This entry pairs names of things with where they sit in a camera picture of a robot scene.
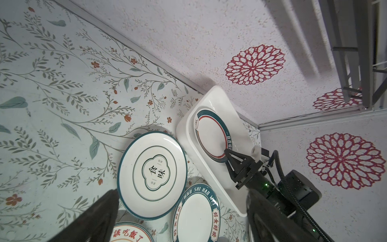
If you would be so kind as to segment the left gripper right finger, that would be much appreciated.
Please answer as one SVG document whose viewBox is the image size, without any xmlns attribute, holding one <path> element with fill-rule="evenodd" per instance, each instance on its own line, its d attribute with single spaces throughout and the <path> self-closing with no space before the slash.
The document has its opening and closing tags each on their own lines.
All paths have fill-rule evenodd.
<svg viewBox="0 0 387 242">
<path fill-rule="evenodd" d="M 256 190 L 249 190 L 248 220 L 255 242 L 315 242 Z"/>
</svg>

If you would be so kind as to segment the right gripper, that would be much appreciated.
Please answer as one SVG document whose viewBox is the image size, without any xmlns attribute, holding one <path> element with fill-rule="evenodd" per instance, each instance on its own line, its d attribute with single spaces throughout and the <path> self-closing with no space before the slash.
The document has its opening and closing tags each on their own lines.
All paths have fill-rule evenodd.
<svg viewBox="0 0 387 242">
<path fill-rule="evenodd" d="M 279 191 L 274 182 L 270 182 L 259 168 L 262 162 L 251 161 L 251 157 L 225 149 L 227 158 L 226 166 L 230 175 L 234 176 L 236 188 L 240 190 L 246 187 L 249 190 L 256 190 L 264 196 L 272 205 L 286 216 L 290 215 L 290 201 Z"/>
</svg>

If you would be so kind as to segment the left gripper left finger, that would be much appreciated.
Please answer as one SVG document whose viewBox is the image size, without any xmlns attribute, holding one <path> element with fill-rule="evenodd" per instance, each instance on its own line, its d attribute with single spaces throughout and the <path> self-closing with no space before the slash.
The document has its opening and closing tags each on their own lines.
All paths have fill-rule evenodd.
<svg viewBox="0 0 387 242">
<path fill-rule="evenodd" d="M 109 190 L 51 242 L 109 242 L 119 211 L 118 190 Z"/>
</svg>

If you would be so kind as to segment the orange sunburst plate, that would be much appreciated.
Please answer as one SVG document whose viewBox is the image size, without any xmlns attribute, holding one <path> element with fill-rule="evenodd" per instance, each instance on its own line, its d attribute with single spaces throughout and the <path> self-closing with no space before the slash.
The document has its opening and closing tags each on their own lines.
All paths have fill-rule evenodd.
<svg viewBox="0 0 387 242">
<path fill-rule="evenodd" d="M 117 223 L 110 237 L 111 242 L 154 242 L 151 234 L 133 222 Z"/>
</svg>

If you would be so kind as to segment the green red rim plate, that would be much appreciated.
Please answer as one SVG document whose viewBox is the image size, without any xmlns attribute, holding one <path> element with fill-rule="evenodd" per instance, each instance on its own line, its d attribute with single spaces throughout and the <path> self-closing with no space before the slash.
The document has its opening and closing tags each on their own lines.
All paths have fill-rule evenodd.
<svg viewBox="0 0 387 242">
<path fill-rule="evenodd" d="M 232 138 L 224 121 L 212 110 L 203 108 L 195 114 L 193 127 L 206 155 L 217 163 L 225 163 L 224 151 L 232 150 Z"/>
</svg>

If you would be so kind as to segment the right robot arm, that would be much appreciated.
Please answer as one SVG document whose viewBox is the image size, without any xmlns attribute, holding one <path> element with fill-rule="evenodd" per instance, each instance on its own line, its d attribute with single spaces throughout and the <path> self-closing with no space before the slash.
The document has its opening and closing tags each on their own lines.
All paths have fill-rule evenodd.
<svg viewBox="0 0 387 242">
<path fill-rule="evenodd" d="M 308 209 L 322 197 L 296 170 L 284 174 L 278 151 L 268 164 L 225 149 L 226 166 L 237 189 L 248 189 L 247 212 L 252 242 L 330 242 Z"/>
</svg>

